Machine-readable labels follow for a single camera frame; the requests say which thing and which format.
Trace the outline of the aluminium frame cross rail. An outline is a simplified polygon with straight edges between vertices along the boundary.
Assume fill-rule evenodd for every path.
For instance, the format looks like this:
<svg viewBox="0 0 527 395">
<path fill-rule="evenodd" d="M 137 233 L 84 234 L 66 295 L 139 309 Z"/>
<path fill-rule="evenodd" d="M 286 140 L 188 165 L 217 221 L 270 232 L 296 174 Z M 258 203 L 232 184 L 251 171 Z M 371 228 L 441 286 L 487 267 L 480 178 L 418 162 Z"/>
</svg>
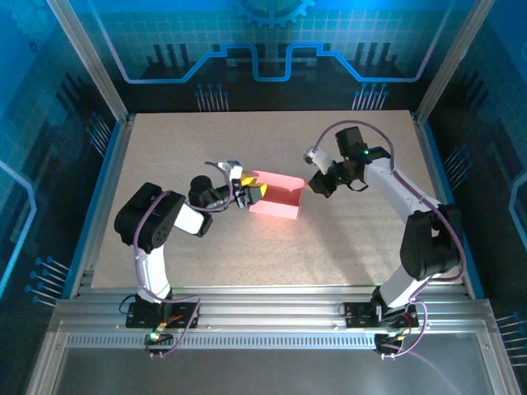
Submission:
<svg viewBox="0 0 527 395">
<path fill-rule="evenodd" d="M 199 286 L 177 287 L 175 297 L 201 300 L 200 332 L 342 332 L 338 307 L 367 302 L 371 286 Z M 49 323 L 52 332 L 124 331 L 119 303 L 129 288 L 82 285 L 74 299 L 60 300 Z M 421 294 L 428 309 L 431 333 L 472 332 L 494 327 L 488 300 L 469 298 L 460 284 L 432 285 Z"/>
</svg>

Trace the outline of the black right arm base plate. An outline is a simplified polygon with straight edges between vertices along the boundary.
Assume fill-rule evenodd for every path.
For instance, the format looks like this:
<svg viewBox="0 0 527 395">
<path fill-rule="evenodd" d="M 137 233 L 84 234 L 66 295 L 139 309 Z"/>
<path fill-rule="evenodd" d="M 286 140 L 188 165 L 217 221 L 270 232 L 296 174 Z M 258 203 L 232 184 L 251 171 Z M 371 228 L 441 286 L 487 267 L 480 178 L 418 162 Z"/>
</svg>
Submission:
<svg viewBox="0 0 527 395">
<path fill-rule="evenodd" d="M 343 302 L 338 307 L 338 314 L 344 318 L 348 329 L 414 329 L 419 326 L 417 309 L 410 304 L 388 309 L 373 302 Z"/>
</svg>

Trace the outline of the grey metal base plate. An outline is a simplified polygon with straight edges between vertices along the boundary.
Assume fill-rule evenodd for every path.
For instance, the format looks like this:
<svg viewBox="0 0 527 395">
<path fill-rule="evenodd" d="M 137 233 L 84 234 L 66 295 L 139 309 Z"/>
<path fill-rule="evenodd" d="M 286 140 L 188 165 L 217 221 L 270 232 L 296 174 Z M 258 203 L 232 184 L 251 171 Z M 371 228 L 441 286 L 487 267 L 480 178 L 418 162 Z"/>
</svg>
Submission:
<svg viewBox="0 0 527 395">
<path fill-rule="evenodd" d="M 527 395 L 474 334 L 425 336 L 391 359 L 366 350 L 43 351 L 24 395 Z"/>
</svg>

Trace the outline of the aluminium frame post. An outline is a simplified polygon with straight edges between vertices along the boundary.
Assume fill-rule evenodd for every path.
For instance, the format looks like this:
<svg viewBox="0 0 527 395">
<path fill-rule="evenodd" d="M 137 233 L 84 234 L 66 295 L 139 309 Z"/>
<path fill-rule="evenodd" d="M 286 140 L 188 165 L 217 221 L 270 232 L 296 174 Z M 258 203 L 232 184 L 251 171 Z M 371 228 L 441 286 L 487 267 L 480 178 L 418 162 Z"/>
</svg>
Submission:
<svg viewBox="0 0 527 395">
<path fill-rule="evenodd" d="M 46 0 L 46 2 L 110 112 L 121 126 L 127 125 L 128 111 L 71 4 L 68 0 Z"/>
<path fill-rule="evenodd" d="M 444 93 L 496 0 L 473 0 L 454 40 L 417 108 L 416 125 L 422 126 Z"/>
</svg>

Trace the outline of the aluminium frame side rail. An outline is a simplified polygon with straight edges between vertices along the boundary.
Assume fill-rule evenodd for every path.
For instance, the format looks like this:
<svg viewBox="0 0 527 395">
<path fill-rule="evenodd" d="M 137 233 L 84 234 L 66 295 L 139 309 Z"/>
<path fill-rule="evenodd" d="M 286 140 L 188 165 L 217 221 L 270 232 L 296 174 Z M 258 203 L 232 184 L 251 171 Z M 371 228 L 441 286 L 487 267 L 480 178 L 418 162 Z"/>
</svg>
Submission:
<svg viewBox="0 0 527 395">
<path fill-rule="evenodd" d="M 417 139 L 422 148 L 424 160 L 427 165 L 428 173 L 431 177 L 433 190 L 438 200 L 447 203 L 455 203 L 453 193 L 447 181 L 445 171 L 442 166 L 441 156 L 439 154 L 435 139 L 431 134 L 431 129 L 426 125 L 421 125 L 417 122 L 417 114 L 411 112 L 411 117 L 416 128 Z M 473 256 L 470 250 L 468 240 L 464 229 L 462 229 L 461 242 L 466 252 L 467 268 L 464 271 L 463 284 L 467 290 L 470 299 L 478 299 L 478 288 L 474 287 L 471 278 L 471 270 L 473 269 Z"/>
<path fill-rule="evenodd" d="M 129 115 L 112 133 L 62 291 L 65 300 L 77 297 L 85 272 L 97 264 L 135 118 Z"/>
</svg>

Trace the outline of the pink paper box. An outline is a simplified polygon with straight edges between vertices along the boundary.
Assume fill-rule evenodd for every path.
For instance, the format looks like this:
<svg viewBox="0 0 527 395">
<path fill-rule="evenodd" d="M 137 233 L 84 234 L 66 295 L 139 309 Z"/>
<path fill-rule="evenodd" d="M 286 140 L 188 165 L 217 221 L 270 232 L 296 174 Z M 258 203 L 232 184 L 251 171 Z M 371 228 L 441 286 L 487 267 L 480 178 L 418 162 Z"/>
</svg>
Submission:
<svg viewBox="0 0 527 395">
<path fill-rule="evenodd" d="M 284 174 L 254 170 L 258 184 L 266 184 L 262 199 L 250 207 L 250 212 L 295 220 L 301 209 L 305 180 Z"/>
</svg>

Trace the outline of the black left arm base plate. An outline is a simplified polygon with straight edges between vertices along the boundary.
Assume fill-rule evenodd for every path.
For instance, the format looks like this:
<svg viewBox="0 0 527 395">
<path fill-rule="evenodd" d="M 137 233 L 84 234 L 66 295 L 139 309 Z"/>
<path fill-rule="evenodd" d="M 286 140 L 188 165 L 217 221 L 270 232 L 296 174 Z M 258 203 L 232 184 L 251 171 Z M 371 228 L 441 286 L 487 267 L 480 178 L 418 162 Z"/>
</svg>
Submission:
<svg viewBox="0 0 527 395">
<path fill-rule="evenodd" d="M 184 329 L 191 319 L 196 303 L 154 304 L 143 301 L 132 302 L 128 307 L 125 326 L 127 328 L 156 329 L 167 323 L 167 329 Z"/>
</svg>

